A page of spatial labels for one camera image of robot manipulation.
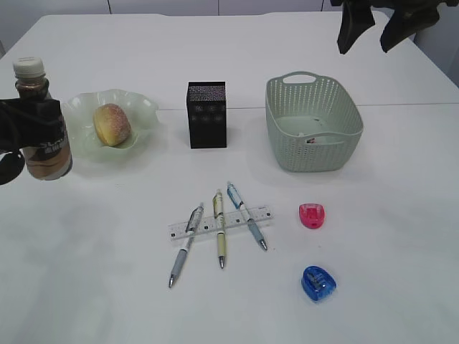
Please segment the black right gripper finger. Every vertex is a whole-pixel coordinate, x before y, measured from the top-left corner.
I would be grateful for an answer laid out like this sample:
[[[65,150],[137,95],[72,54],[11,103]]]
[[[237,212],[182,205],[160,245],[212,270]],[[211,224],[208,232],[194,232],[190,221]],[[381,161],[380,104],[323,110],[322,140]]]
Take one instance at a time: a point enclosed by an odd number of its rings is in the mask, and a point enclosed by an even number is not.
[[[367,0],[336,1],[342,6],[341,27],[337,45],[341,54],[346,54],[354,42],[368,29],[375,25],[371,3]]]
[[[388,52],[404,39],[433,26],[440,19],[440,1],[394,0],[379,1],[380,8],[394,12],[380,37],[382,50]]]

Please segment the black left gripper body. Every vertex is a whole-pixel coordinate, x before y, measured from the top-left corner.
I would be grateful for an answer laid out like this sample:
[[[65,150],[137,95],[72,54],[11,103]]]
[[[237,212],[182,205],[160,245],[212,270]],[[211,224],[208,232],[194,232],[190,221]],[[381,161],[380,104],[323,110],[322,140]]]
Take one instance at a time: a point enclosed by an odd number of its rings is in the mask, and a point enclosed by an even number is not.
[[[4,154],[0,162],[0,184],[13,181],[24,169],[25,159],[21,151]]]

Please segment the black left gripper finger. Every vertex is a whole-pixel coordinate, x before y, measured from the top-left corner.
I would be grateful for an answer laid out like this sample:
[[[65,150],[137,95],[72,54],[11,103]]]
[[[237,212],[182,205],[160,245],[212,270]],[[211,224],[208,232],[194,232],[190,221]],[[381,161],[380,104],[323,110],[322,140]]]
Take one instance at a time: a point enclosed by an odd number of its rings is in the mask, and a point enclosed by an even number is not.
[[[1,100],[1,152],[17,152],[27,145],[22,130],[19,98]]]
[[[64,120],[59,100],[21,100],[24,111],[22,130],[27,139],[25,147],[54,145],[65,136]]]

